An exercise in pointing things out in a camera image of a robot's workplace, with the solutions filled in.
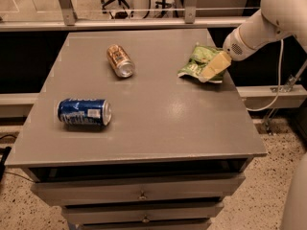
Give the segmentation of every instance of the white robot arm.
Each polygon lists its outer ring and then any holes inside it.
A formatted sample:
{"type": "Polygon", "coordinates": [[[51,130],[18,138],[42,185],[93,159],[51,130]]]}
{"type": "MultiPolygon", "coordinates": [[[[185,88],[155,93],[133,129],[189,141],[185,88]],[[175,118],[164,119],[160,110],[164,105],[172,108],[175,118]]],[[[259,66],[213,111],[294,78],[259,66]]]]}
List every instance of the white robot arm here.
{"type": "Polygon", "coordinates": [[[233,60],[244,60],[289,35],[307,52],[307,0],[261,0],[260,8],[226,38],[223,48],[233,60]]]}

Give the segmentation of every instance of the aluminum can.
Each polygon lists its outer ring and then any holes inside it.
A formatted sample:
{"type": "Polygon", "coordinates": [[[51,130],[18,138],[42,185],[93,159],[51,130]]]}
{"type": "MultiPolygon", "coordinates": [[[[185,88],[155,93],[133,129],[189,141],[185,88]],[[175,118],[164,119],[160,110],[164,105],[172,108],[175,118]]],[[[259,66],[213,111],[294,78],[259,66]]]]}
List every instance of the aluminum can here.
{"type": "Polygon", "coordinates": [[[135,65],[122,46],[117,44],[109,46],[106,56],[118,77],[127,78],[134,73],[135,65]]]}
{"type": "Polygon", "coordinates": [[[68,125],[107,126],[111,119],[110,104],[102,99],[66,99],[59,103],[58,117],[68,125]]]}

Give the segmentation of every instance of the metal bar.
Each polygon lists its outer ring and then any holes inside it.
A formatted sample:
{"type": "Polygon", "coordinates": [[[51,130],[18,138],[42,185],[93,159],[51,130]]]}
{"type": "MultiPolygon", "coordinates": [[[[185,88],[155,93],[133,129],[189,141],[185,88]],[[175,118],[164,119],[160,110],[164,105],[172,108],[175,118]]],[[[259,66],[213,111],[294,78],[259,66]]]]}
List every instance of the metal bar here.
{"type": "Polygon", "coordinates": [[[278,110],[279,109],[277,108],[269,110],[265,115],[265,117],[263,118],[262,124],[269,135],[273,135],[273,131],[271,128],[271,120],[273,119],[278,110]]]}
{"type": "Polygon", "coordinates": [[[287,82],[281,87],[281,91],[282,92],[292,91],[293,87],[295,86],[295,83],[298,81],[302,73],[305,71],[306,67],[307,67],[307,59],[305,60],[303,65],[300,67],[295,77],[293,77],[292,75],[288,77],[287,82]]]}
{"type": "Polygon", "coordinates": [[[0,105],[30,104],[33,105],[38,93],[31,94],[1,94],[0,105]]]}
{"type": "Polygon", "coordinates": [[[248,17],[207,17],[196,18],[193,24],[186,24],[183,18],[150,20],[77,20],[74,26],[67,26],[62,21],[55,22],[1,22],[0,32],[36,32],[36,31],[77,31],[77,30],[130,30],[130,29],[193,29],[238,27],[248,17]]]}
{"type": "Polygon", "coordinates": [[[246,162],[242,165],[242,167],[239,170],[239,173],[243,173],[244,170],[248,167],[248,165],[251,163],[252,161],[252,157],[247,158],[246,162]]]}
{"type": "Polygon", "coordinates": [[[197,1],[198,0],[184,0],[185,23],[191,24],[195,22],[197,1]]]}
{"type": "MultiPolygon", "coordinates": [[[[271,92],[274,86],[237,87],[244,104],[249,108],[267,105],[276,96],[271,92]]],[[[280,92],[277,101],[271,108],[298,108],[307,98],[307,91],[302,85],[295,85],[291,92],[280,92]]]]}
{"type": "Polygon", "coordinates": [[[77,21],[71,0],[59,0],[61,12],[66,26],[73,26],[77,21]]]}
{"type": "Polygon", "coordinates": [[[32,104],[11,104],[0,105],[0,120],[10,118],[26,118],[28,117],[32,104]]]}
{"type": "Polygon", "coordinates": [[[67,222],[67,224],[68,224],[69,230],[78,230],[79,229],[79,227],[75,224],[72,224],[72,223],[69,223],[69,222],[67,222]]]}
{"type": "Polygon", "coordinates": [[[28,168],[22,168],[22,171],[27,174],[34,182],[39,182],[40,180],[36,177],[36,175],[28,168]]]}

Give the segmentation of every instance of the pepsi can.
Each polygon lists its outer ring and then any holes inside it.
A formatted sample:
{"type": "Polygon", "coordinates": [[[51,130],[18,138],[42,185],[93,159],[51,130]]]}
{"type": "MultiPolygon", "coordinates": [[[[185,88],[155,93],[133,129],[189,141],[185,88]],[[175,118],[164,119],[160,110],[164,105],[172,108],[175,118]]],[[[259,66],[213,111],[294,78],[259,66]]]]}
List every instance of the pepsi can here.
{"type": "Polygon", "coordinates": [[[59,103],[58,117],[68,125],[107,126],[111,119],[110,104],[102,99],[66,99],[59,103]]]}

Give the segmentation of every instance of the terrazzo floor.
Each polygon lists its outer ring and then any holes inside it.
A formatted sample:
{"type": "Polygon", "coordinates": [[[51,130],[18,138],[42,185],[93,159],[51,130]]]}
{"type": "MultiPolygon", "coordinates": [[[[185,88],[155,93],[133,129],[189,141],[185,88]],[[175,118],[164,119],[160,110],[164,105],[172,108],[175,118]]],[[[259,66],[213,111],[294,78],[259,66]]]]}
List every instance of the terrazzo floor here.
{"type": "MultiPolygon", "coordinates": [[[[224,208],[212,219],[209,230],[278,229],[291,178],[306,151],[306,144],[287,116],[272,121],[273,136],[261,125],[261,117],[252,117],[268,150],[266,157],[254,159],[245,171],[246,180],[233,196],[224,199],[224,208]]],[[[0,136],[18,134],[21,126],[0,126],[0,136]]],[[[9,146],[12,138],[0,140],[9,146]]],[[[6,169],[0,184],[0,229],[66,230],[59,207],[49,207],[30,191],[31,181],[10,174],[27,176],[19,169],[6,169]]]]}

